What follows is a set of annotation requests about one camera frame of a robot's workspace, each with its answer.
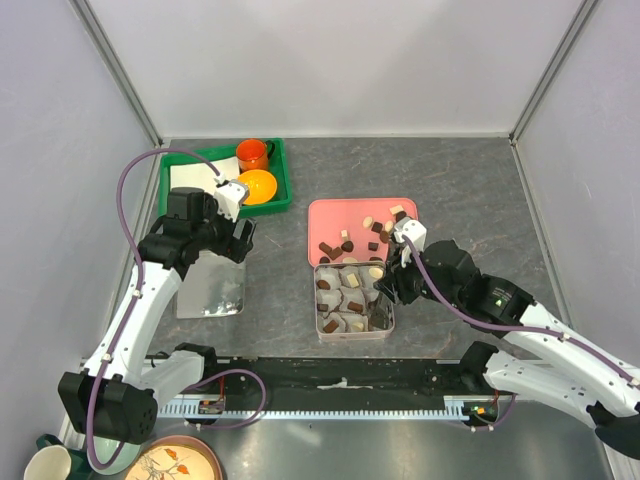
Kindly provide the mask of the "brown bar chocolate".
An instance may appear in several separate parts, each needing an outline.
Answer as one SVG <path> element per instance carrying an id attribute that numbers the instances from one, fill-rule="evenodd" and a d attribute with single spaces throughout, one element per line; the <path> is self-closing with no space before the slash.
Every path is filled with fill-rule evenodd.
<path id="1" fill-rule="evenodd" d="M 363 307 L 363 305 L 362 305 L 362 304 L 360 304 L 360 303 L 356 303 L 356 302 L 353 302 L 353 301 L 350 301 L 350 302 L 347 304 L 347 308 L 348 308 L 349 310 L 351 310 L 351 311 L 354 311 L 354 312 L 362 312 L 362 311 L 363 311 L 363 309 L 364 309 L 364 307 Z"/>

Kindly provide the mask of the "white rectangular chocolate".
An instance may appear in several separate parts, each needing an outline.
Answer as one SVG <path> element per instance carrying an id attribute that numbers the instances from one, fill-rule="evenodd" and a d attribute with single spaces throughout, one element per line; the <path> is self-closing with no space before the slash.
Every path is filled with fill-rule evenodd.
<path id="1" fill-rule="evenodd" d="M 348 274 L 346 280 L 351 288 L 357 288 L 360 286 L 358 278 L 353 273 Z"/>

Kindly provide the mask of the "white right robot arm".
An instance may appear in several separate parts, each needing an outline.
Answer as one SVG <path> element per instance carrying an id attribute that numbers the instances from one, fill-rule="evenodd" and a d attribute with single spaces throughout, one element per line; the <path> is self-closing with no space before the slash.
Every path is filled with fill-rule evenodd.
<path id="1" fill-rule="evenodd" d="M 424 250 L 405 240 L 374 287 L 395 304 L 418 298 L 442 304 L 472 328 L 516 345 L 547 363 L 525 367 L 490 345 L 458 368 L 467 392 L 487 387 L 524 395 L 563 411 L 589 427 L 613 450 L 639 457 L 639 369 L 600 348 L 557 319 L 511 281 L 484 274 L 452 240 Z"/>

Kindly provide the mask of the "pink chocolate tin box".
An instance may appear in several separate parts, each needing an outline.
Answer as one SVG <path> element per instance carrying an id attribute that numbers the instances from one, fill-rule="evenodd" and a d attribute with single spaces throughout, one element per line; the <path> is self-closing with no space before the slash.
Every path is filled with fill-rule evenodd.
<path id="1" fill-rule="evenodd" d="M 369 275 L 368 270 L 371 267 L 383 270 L 385 268 L 378 260 L 350 264 L 320 264 L 315 268 L 315 327 L 322 341 L 383 340 L 395 329 L 393 304 L 374 288 L 374 282 L 379 279 Z M 359 287 L 349 286 L 346 277 L 350 273 L 358 278 Z M 327 281 L 331 289 L 319 289 L 319 280 Z M 362 304 L 363 311 L 349 310 L 347 304 L 350 301 Z M 351 329 L 355 322 L 364 324 L 362 332 Z"/>

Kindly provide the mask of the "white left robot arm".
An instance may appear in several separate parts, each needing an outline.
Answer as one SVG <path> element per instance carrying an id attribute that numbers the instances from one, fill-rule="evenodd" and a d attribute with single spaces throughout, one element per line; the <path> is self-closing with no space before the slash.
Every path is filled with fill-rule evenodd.
<path id="1" fill-rule="evenodd" d="M 246 185 L 226 181 L 208 193 L 178 187 L 136 249 L 129 287 L 109 329 L 79 373 L 63 374 L 58 393 L 76 432 L 139 445 L 158 412 L 189 386 L 208 393 L 219 369 L 208 347 L 188 346 L 145 369 L 151 340 L 191 265 L 208 251 L 236 264 L 252 249 L 255 221 L 239 216 Z"/>

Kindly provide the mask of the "pink tray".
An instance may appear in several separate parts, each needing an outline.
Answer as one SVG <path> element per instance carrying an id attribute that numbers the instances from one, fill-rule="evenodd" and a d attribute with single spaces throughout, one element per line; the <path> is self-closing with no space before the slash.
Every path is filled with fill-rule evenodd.
<path id="1" fill-rule="evenodd" d="M 389 245 L 383 243 L 379 234 L 371 228 L 365 228 L 367 217 L 372 222 L 385 226 L 394 220 L 394 213 L 402 208 L 409 216 L 418 217 L 418 208 L 414 201 L 405 197 L 355 198 L 355 199 L 319 199 L 313 201 L 308 209 L 308 261 L 312 267 L 320 264 L 328 254 L 320 249 L 324 243 L 332 249 L 340 247 L 345 240 L 343 233 L 353 243 L 352 252 L 344 252 L 331 263 L 342 263 L 345 257 L 354 257 L 358 262 L 367 262 L 371 257 L 385 259 Z M 368 249 L 369 242 L 378 244 L 377 251 Z"/>

